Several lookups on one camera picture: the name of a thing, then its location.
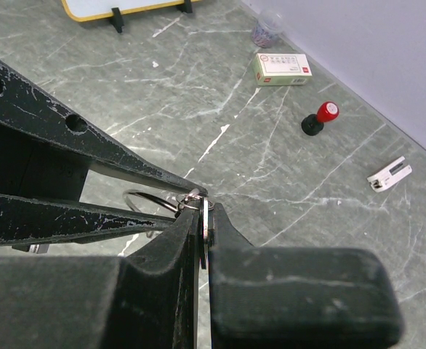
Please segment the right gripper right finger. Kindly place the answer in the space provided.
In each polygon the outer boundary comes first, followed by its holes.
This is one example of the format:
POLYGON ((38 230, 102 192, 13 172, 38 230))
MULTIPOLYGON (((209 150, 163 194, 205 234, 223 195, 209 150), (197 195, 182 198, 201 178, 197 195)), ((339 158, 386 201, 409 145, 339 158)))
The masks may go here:
POLYGON ((212 210, 213 348, 390 348, 404 320, 384 265, 365 249, 252 245, 212 210))

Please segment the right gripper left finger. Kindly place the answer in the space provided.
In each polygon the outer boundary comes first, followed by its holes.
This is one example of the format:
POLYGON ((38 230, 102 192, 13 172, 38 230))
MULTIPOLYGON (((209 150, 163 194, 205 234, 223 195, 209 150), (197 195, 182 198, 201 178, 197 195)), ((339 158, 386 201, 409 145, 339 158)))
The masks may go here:
POLYGON ((198 219, 127 257, 0 257, 0 348, 194 348, 198 219))

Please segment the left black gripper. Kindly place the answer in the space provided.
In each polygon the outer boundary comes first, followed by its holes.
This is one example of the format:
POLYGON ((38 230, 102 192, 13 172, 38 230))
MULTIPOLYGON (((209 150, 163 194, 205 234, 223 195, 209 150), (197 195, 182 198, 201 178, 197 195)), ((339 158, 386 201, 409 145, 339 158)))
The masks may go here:
POLYGON ((140 158, 0 61, 0 246, 85 244, 174 223, 74 202, 88 171, 173 193, 197 187, 140 158))

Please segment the metal keyring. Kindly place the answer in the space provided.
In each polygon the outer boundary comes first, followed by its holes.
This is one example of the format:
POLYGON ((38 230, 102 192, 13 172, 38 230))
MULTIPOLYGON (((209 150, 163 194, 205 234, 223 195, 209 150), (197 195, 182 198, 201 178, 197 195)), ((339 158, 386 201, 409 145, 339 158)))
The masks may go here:
POLYGON ((153 202, 154 204, 158 204, 159 206, 162 206, 163 208, 169 210, 170 212, 173 212, 176 218, 178 218, 180 214, 183 213, 186 209, 199 211, 200 198, 206 197, 201 195, 200 190, 198 188, 194 188, 192 191, 185 194, 184 196, 178 196, 176 198, 177 205, 175 205, 168 202, 167 200, 164 200, 162 198, 159 198, 149 193, 144 193, 137 190, 126 190, 123 192, 122 197, 126 205, 133 212, 140 212, 140 210, 134 205, 134 203, 130 199, 131 196, 137 196, 137 197, 149 200, 153 202))

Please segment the black key fob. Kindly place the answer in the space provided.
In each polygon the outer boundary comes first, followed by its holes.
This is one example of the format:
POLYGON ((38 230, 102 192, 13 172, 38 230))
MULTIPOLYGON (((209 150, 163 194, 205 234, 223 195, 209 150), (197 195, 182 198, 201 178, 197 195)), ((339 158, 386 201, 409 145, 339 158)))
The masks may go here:
POLYGON ((198 243, 200 267, 203 270, 207 268, 207 260, 209 253, 209 213, 213 207, 210 206, 207 197, 201 197, 199 203, 199 221, 198 221, 198 243))

